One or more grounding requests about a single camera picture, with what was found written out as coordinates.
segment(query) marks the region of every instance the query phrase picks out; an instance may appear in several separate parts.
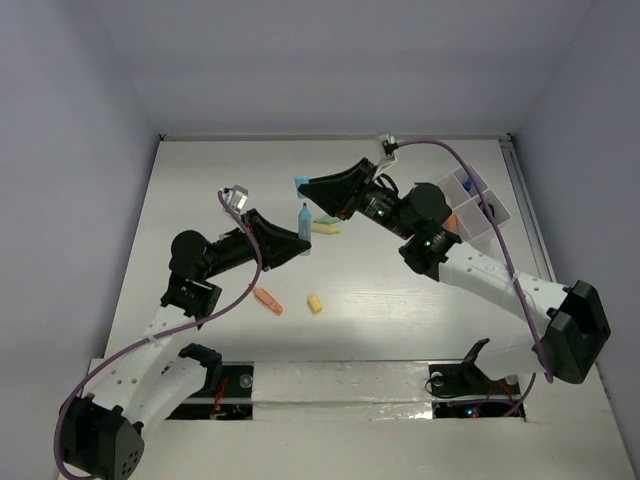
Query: white table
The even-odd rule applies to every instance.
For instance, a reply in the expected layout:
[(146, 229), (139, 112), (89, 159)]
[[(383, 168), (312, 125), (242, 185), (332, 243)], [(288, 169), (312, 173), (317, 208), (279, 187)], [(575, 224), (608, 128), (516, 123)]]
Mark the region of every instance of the white table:
[[(498, 142), (451, 144), (510, 210), (503, 232), (516, 267), (544, 276), (536, 269)], [(457, 167), (437, 147), (400, 153), (389, 173), (403, 192), (414, 181), (435, 181)], [(235, 228), (217, 203), (219, 187), (248, 188), (248, 208), (296, 230), (302, 201), (293, 177), (336, 173), (363, 156), (377, 158), (372, 141), (161, 143), (106, 355), (138, 338), (153, 316), (177, 233), (194, 229), (214, 241)], [(441, 360), (461, 358), (480, 338), (525, 329), (479, 298), (413, 274), (397, 253), (402, 241), (364, 217), (356, 214), (340, 228), (340, 235), (314, 235), (310, 256), (261, 277), (259, 285), (283, 304), (282, 316), (249, 298), (205, 326), (199, 343), (220, 351), (225, 361)], [(501, 258), (495, 241), (483, 251)], [(212, 279), (223, 288), (221, 306), (246, 287), (254, 269), (247, 264)], [(309, 311), (311, 294), (321, 298), (323, 314)], [(526, 408), (527, 423), (344, 416), (320, 421), (314, 415), (165, 422), (133, 478), (633, 478), (595, 369), (581, 386), (539, 381)]]

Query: black bracket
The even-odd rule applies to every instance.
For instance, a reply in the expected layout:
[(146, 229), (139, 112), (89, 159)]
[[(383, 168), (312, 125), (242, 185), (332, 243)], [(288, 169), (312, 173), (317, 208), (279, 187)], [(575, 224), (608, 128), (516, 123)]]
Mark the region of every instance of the black bracket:
[(455, 398), (464, 395), (487, 395), (491, 380), (475, 365), (478, 353), (489, 339), (479, 340), (460, 363), (429, 365), (430, 392), (437, 398)]
[(578, 384), (587, 378), (611, 336), (611, 328), (593, 286), (578, 281), (566, 292), (560, 308), (547, 312), (551, 323), (542, 337), (542, 345), (549, 355), (553, 375)]
[(217, 285), (202, 281), (193, 282), (172, 273), (167, 291), (160, 299), (160, 305), (173, 305), (184, 310), (186, 317), (196, 320), (211, 315), (216, 308), (222, 289)]
[(196, 360), (197, 362), (200, 362), (200, 365), (207, 369), (204, 386), (194, 395), (200, 394), (201, 392), (213, 392), (219, 388), (220, 380), (222, 378), (221, 354), (202, 345), (191, 343), (184, 347), (178, 356)]
[(126, 480), (142, 457), (143, 425), (131, 424), (122, 408), (107, 410), (92, 398), (75, 398), (62, 425), (65, 463), (103, 480)]

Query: blue object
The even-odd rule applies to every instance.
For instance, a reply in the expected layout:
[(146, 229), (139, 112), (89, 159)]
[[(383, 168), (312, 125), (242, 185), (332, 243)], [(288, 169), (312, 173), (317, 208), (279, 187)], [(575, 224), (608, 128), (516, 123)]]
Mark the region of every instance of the blue object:
[(304, 185), (306, 183), (309, 183), (309, 175), (307, 175), (307, 174), (298, 175), (295, 178), (295, 181), (296, 181), (296, 194), (298, 195), (298, 198), (306, 198), (304, 195), (302, 195), (298, 191), (298, 187), (300, 187), (300, 185)]
[(495, 209), (495, 208), (493, 208), (493, 205), (491, 205), (490, 203), (487, 203), (487, 206), (485, 207), (485, 206), (484, 206), (484, 203), (480, 202), (480, 203), (478, 204), (478, 207), (480, 208), (480, 210), (482, 210), (482, 213), (484, 213), (484, 216), (485, 216), (485, 217), (489, 218), (489, 212), (487, 212), (487, 209), (488, 209), (488, 210), (491, 210), (491, 216), (492, 216), (493, 218), (495, 218), (495, 217), (496, 217), (496, 209)]
[[(302, 204), (302, 210), (298, 214), (298, 238), (311, 242), (311, 211), (306, 203)], [(310, 253), (311, 250), (307, 250), (300, 255), (306, 256)]]
[(464, 188), (467, 192), (470, 192), (472, 187), (473, 187), (473, 181), (471, 180), (471, 177), (469, 177), (469, 178), (467, 178), (467, 180), (462, 184), (462, 188)]

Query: yellow foam block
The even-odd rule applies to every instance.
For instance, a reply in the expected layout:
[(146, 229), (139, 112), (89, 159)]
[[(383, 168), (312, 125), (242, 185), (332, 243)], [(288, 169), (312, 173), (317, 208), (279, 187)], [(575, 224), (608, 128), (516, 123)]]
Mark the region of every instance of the yellow foam block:
[(322, 233), (323, 235), (336, 235), (340, 233), (340, 229), (338, 227), (324, 225), (322, 223), (312, 223), (311, 231), (314, 233)]
[(322, 303), (320, 303), (320, 299), (318, 297), (316, 297), (315, 295), (311, 295), (307, 299), (307, 302), (309, 303), (311, 311), (313, 311), (314, 315), (322, 312)]

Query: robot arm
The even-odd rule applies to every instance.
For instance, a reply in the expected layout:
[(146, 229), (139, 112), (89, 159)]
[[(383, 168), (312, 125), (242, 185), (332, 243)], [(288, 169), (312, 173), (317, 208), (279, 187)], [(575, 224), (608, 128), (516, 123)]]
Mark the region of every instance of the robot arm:
[[(311, 248), (256, 210), (241, 220), (256, 239), (265, 271)], [(156, 336), (211, 315), (222, 289), (207, 280), (256, 259), (256, 252), (247, 236), (235, 229), (214, 243), (198, 232), (182, 232), (171, 245), (171, 255), (169, 286), (143, 333), (149, 344), (101, 372), (84, 397), (73, 399), (63, 418), (64, 462), (94, 477), (129, 478), (144, 451), (144, 439), (186, 397), (219, 386), (222, 356), (192, 343), (195, 328)]]
[[(383, 143), (387, 157), (394, 146)], [(400, 198), (373, 181), (379, 172), (380, 164), (364, 158), (344, 172), (311, 179), (298, 190), (329, 215), (345, 220), (360, 212), (407, 240), (399, 253), (415, 273), (467, 290), (524, 319), (506, 266), (443, 228), (452, 211), (442, 191), (418, 183)], [(582, 281), (569, 288), (517, 275), (551, 373), (565, 382), (582, 383), (611, 334), (597, 291)], [(434, 393), (464, 394), (474, 384), (486, 391), (488, 379), (543, 371), (541, 352), (534, 348), (531, 335), (485, 348), (488, 343), (488, 339), (476, 343), (462, 363), (430, 367), (439, 376), (432, 383)]]
[[(399, 253), (415, 273), (467, 290), (524, 318), (505, 265), (442, 227), (451, 209), (438, 187), (419, 183), (400, 198), (373, 181), (394, 162), (392, 151), (385, 149), (377, 166), (365, 158), (344, 172), (312, 179), (299, 191), (334, 217), (348, 219), (357, 211), (407, 240)], [(243, 215), (242, 222), (257, 241), (263, 270), (311, 248), (255, 210)], [(155, 335), (209, 316), (222, 290), (208, 279), (259, 260), (239, 229), (215, 243), (197, 232), (183, 232), (174, 239), (171, 253), (167, 292), (143, 334), (150, 345), (103, 371), (83, 398), (73, 399), (63, 418), (64, 462), (98, 478), (129, 478), (144, 450), (144, 438), (187, 396), (219, 385), (222, 357), (192, 343), (195, 329), (162, 338)], [(569, 383), (583, 382), (610, 335), (598, 293), (581, 281), (572, 288), (526, 274), (519, 274), (519, 281), (553, 375)], [(484, 394), (489, 379), (542, 371), (539, 355), (528, 334), (507, 346), (479, 340), (462, 362), (429, 365), (432, 393)]]

